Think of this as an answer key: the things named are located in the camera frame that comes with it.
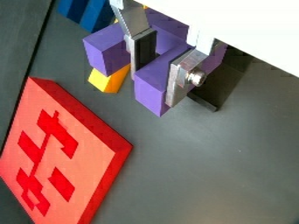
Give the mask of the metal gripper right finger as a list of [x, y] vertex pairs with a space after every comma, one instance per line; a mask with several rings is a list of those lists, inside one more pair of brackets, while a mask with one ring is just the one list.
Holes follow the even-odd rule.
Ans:
[[188, 93], [191, 85], [199, 86], [207, 74], [199, 69], [211, 54], [213, 37], [199, 27], [189, 27], [187, 44], [192, 46], [171, 63], [165, 104], [173, 107]]

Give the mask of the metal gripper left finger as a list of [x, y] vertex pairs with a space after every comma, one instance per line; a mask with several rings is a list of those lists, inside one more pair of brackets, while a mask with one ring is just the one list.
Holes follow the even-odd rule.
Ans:
[[130, 78], [155, 60], [156, 30], [149, 27], [144, 6], [135, 0], [108, 0], [120, 23], [130, 54]]

